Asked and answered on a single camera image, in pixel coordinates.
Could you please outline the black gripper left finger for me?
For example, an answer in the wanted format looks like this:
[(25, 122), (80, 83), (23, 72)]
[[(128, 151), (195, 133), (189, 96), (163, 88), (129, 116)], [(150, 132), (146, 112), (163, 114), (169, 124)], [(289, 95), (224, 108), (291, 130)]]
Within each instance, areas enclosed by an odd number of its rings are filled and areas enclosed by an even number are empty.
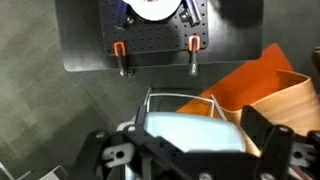
[(139, 129), (89, 133), (76, 157), (70, 180), (136, 180), (140, 157), (134, 137)]

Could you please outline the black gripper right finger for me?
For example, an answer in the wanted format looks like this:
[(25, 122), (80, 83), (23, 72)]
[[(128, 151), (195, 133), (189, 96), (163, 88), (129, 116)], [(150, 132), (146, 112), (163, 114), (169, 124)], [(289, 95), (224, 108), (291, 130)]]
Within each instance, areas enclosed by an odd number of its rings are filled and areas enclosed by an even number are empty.
[(252, 106), (244, 106), (240, 126), (261, 151), (255, 175), (260, 180), (294, 180), (289, 169), (296, 167), (313, 180), (320, 179), (318, 130), (297, 134), (283, 124), (272, 124)]

